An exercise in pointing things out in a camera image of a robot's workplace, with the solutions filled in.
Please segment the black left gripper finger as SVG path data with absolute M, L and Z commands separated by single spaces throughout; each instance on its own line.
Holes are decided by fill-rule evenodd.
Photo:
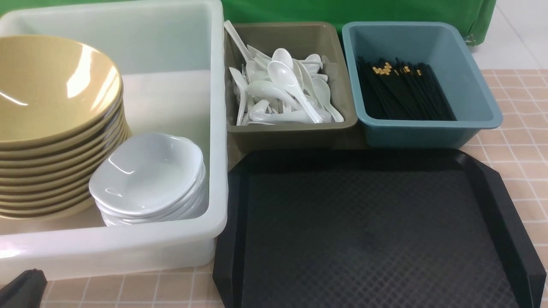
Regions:
M 23 271 L 0 290 L 2 308 L 39 308 L 47 286 L 43 271 Z

